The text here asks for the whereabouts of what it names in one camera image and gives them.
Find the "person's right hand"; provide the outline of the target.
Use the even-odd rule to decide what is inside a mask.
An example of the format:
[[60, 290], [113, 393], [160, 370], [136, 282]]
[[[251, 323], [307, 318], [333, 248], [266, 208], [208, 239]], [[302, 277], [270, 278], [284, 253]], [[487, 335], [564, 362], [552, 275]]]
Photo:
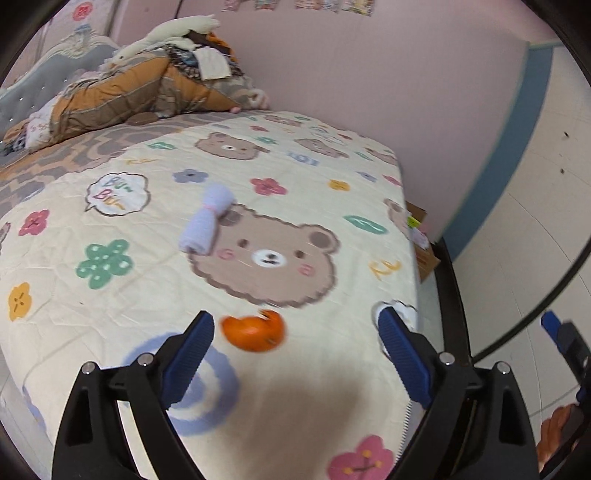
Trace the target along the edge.
[[584, 414], [581, 408], [571, 403], [558, 407], [541, 424], [540, 441], [536, 446], [538, 470], [543, 472], [546, 464], [557, 466], [556, 459], [564, 463], [575, 450], [582, 436]]

